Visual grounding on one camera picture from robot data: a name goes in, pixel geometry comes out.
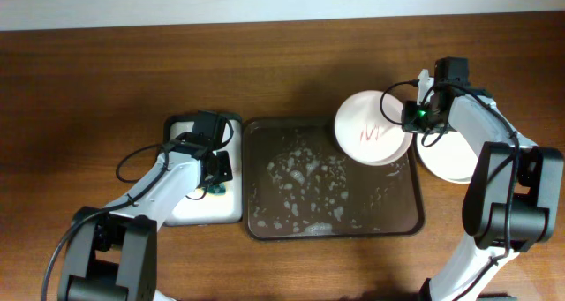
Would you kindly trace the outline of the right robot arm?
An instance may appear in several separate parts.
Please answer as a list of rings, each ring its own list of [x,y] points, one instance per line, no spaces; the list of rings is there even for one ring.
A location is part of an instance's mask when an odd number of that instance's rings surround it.
[[[522,135],[493,97],[470,83],[465,58],[441,58],[432,75],[411,83],[418,97],[403,105],[402,130],[436,139],[458,132],[478,157],[463,199],[463,238],[418,297],[477,300],[511,260],[553,235],[564,156]]]

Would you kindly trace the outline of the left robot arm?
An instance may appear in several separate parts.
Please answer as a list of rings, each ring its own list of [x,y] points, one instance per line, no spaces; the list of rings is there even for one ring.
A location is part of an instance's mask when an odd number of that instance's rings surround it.
[[[173,116],[145,176],[102,208],[82,207],[56,247],[59,300],[163,300],[157,233],[163,226],[241,220],[242,120],[200,111]]]

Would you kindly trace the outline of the green and yellow sponge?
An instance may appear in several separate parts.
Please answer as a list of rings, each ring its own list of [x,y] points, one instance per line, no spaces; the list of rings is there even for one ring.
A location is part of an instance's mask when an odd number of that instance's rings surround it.
[[[221,183],[206,186],[203,191],[205,194],[210,194],[213,196],[223,196],[226,194],[227,188],[225,183]]]

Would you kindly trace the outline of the cream plate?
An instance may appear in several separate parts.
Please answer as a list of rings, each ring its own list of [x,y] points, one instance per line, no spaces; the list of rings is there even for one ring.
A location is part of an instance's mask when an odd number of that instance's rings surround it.
[[[416,135],[418,156],[435,176],[454,184],[471,181],[478,157],[460,132],[447,132],[431,147],[422,139],[422,134]]]

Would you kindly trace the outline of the pink plate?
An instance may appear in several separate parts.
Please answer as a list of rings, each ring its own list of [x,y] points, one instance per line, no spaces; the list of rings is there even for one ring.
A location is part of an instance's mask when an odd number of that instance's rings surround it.
[[[348,97],[335,115],[334,132],[339,147],[354,161],[384,166],[400,159],[412,135],[404,132],[403,104],[394,96],[367,90]]]

